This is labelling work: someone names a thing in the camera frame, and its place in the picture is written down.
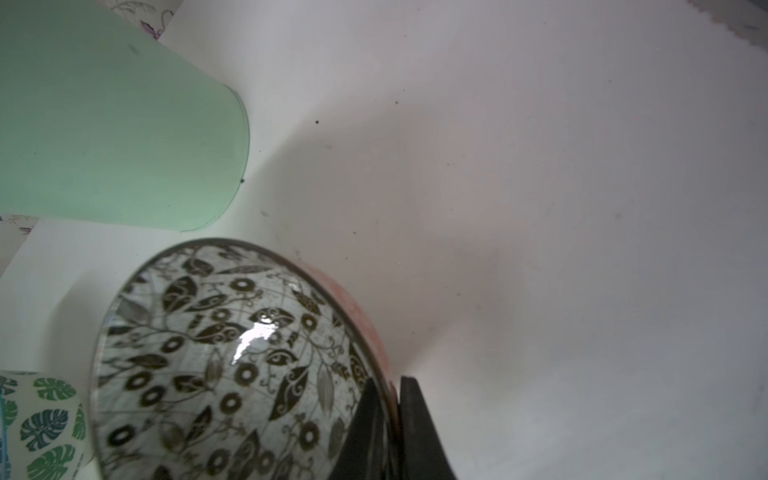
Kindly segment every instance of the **white table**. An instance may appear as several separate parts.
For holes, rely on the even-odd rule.
[[[459,478],[768,476],[765,52],[662,0],[186,0],[161,40],[242,96],[246,182],[201,232],[44,219],[0,366],[84,388],[131,271],[233,237],[349,289]]]

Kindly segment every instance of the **mint green cup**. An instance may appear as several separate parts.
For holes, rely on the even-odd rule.
[[[194,230],[240,186],[240,99],[96,0],[0,15],[0,211]]]

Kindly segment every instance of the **black and white floral pattern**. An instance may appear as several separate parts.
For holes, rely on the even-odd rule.
[[[95,368],[104,477],[327,477],[372,370],[318,288],[229,240],[145,265],[111,307]]]

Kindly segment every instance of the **green leaf print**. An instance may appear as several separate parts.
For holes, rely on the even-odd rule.
[[[2,451],[2,435],[0,435],[0,468],[3,468],[3,459],[5,458],[5,454]],[[11,478],[11,463],[6,462],[5,463],[5,477],[0,476],[0,478]]]
[[[15,392],[11,387],[18,386],[18,383],[14,379],[0,375],[0,390],[3,395]]]
[[[18,415],[18,407],[13,400],[2,400],[3,424],[7,427],[11,425]]]
[[[27,450],[34,452],[56,440],[67,426],[66,410],[43,410],[35,413],[22,423],[22,440],[32,437],[27,443]]]
[[[72,436],[77,440],[85,438],[85,414],[83,413],[83,404],[78,407],[78,414],[74,418],[74,429],[72,430]]]
[[[74,447],[62,445],[37,457],[27,465],[29,480],[59,480],[67,473],[65,463],[74,458]]]
[[[37,379],[33,385],[42,387],[38,390],[38,397],[46,400],[66,400],[77,393],[75,392],[74,387],[64,380]]]

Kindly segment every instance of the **black plastic piece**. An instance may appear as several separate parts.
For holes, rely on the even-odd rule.
[[[381,480],[385,460],[384,411],[376,386],[368,379],[328,480]]]
[[[427,404],[412,377],[400,379],[402,423],[402,480],[456,480]]]

